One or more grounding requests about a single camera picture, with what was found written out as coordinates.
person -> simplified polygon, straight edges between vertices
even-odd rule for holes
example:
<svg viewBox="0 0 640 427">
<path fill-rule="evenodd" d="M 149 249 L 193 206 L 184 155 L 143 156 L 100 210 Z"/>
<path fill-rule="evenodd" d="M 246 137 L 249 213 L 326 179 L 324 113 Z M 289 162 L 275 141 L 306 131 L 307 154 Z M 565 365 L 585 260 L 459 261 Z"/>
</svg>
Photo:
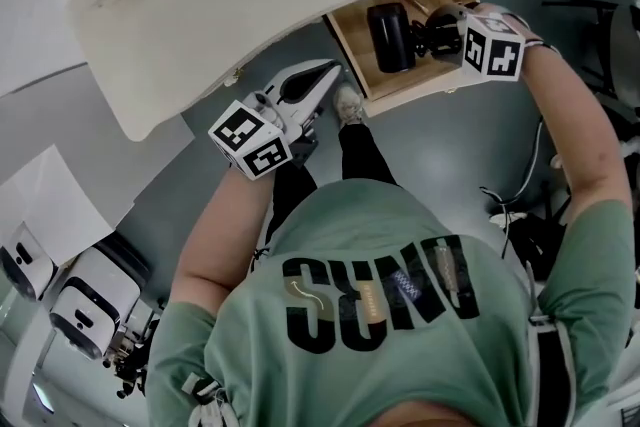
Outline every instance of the person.
<svg viewBox="0 0 640 427">
<path fill-rule="evenodd" d="M 629 332 L 629 185 L 606 115 L 562 57 L 528 48 L 522 70 L 572 191 L 538 301 L 569 334 L 577 419 L 607 392 Z M 151 349 L 151 424 L 526 425 L 528 291 L 396 184 L 355 92 L 336 108 L 343 181 L 231 168 L 193 228 Z M 270 249 L 251 266 L 272 193 Z"/>
</svg>

shoe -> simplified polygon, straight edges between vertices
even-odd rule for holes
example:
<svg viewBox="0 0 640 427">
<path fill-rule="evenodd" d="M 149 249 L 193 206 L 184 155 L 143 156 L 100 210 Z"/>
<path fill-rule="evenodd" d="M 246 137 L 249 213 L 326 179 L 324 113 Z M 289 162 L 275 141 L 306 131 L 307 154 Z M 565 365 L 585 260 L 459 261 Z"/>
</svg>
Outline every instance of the shoe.
<svg viewBox="0 0 640 427">
<path fill-rule="evenodd" d="M 526 219 L 527 218 L 527 214 L 526 212 L 509 212 L 509 224 L 511 224 L 514 221 L 517 221 L 518 219 Z M 491 224 L 495 224 L 496 226 L 499 226 L 500 229 L 504 230 L 507 227 L 507 220 L 504 216 L 504 214 L 496 214 L 496 215 L 492 215 L 489 218 L 489 222 Z"/>
<path fill-rule="evenodd" d="M 348 82 L 338 87 L 333 97 L 333 106 L 340 118 L 340 128 L 362 123 L 362 97 Z"/>
</svg>

hand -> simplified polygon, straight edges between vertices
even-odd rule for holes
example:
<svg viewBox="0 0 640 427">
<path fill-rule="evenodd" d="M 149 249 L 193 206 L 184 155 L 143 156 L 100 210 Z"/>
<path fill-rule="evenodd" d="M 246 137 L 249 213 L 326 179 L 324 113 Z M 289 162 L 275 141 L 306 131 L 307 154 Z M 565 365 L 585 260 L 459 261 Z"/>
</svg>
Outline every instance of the hand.
<svg viewBox="0 0 640 427">
<path fill-rule="evenodd" d="M 495 4 L 489 4 L 487 2 L 483 2 L 482 4 L 478 4 L 474 9 L 479 15 L 488 16 L 493 12 L 500 12 L 498 6 Z M 537 36 L 534 32 L 527 29 L 524 25 L 522 25 L 515 17 L 509 15 L 502 15 L 505 17 L 509 25 L 511 25 L 514 29 L 516 29 L 520 34 L 522 34 L 525 39 L 541 39 L 540 36 Z"/>
</svg>

wrist strap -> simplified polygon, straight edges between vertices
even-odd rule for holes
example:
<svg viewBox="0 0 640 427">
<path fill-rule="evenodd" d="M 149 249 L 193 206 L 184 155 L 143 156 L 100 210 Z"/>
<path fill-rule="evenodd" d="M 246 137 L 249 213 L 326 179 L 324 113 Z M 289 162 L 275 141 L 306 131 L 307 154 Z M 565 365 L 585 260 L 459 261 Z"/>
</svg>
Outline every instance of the wrist strap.
<svg viewBox="0 0 640 427">
<path fill-rule="evenodd" d="M 545 48 L 548 48 L 549 50 L 553 50 L 559 56 L 562 56 L 562 54 L 560 53 L 560 50 L 558 50 L 553 45 L 549 45 L 548 43 L 542 41 L 541 39 L 532 38 L 525 41 L 524 48 L 533 48 L 533 47 L 545 47 Z"/>
</svg>

open drawer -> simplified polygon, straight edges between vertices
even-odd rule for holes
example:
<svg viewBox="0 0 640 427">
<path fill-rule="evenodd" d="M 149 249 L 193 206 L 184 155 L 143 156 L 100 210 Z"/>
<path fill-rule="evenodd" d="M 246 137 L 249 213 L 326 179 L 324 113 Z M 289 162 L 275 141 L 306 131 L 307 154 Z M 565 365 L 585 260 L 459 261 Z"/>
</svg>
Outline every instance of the open drawer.
<svg viewBox="0 0 640 427">
<path fill-rule="evenodd" d="M 477 0 L 418 0 L 433 12 L 443 4 Z M 359 0 L 327 15 L 328 23 L 342 46 L 366 97 L 365 110 L 374 116 L 422 96 L 470 85 L 462 71 L 427 55 L 416 58 L 416 67 L 400 73 L 383 73 L 378 68 L 367 24 L 367 9 L 378 4 L 401 2 L 409 20 L 425 22 L 426 16 L 405 0 Z"/>
</svg>

